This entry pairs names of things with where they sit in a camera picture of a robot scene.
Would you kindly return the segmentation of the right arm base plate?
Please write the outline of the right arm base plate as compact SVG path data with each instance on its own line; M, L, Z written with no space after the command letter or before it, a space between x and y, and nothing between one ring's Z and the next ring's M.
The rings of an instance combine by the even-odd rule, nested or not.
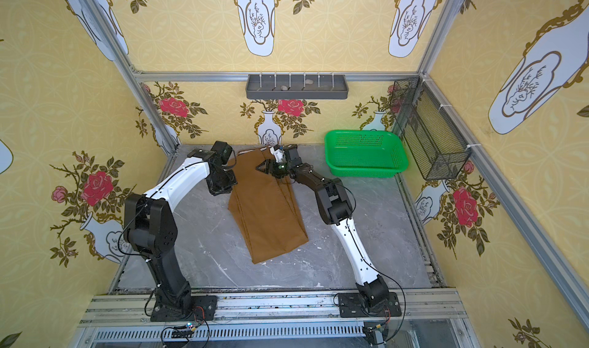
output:
M334 305L337 307L340 317L343 318L388 318L403 315L398 297L393 292L387 292L383 298L379 297L374 300L359 292L337 293L334 297Z

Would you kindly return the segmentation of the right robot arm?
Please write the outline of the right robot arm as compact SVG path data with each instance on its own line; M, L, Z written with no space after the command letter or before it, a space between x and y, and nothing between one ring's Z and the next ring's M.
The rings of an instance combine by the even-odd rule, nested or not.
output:
M322 221L334 230L351 263L360 305L370 314L387 307L390 301L387 282L360 240L353 219L355 208L342 180L329 179L303 162L297 145L274 145L269 151L271 158L256 170L276 179L289 177L313 191Z

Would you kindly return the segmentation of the brown long pants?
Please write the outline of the brown long pants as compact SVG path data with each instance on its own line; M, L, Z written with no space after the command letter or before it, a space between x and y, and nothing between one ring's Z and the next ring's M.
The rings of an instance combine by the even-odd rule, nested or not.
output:
M291 184L256 170L271 157L268 150L253 149L238 155L233 169L237 185L229 199L229 211L254 264L287 254L309 241Z

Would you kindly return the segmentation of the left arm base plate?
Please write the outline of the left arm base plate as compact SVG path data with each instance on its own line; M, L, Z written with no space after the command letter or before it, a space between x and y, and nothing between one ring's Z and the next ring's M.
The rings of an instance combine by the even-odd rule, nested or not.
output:
M213 295L185 296L176 302L165 301L158 297L150 313L151 322L173 322L181 320L214 319L218 297Z

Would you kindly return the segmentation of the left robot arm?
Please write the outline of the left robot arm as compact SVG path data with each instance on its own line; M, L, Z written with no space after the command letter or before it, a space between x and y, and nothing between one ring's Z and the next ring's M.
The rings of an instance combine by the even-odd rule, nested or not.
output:
M190 283L176 257L178 228L173 211L202 181L213 196L229 194L237 184L229 165L235 157L227 142L217 141L209 150L195 149L161 183L141 195L132 193L125 201L123 237L147 263L156 285L156 307L162 313L184 317L193 310Z

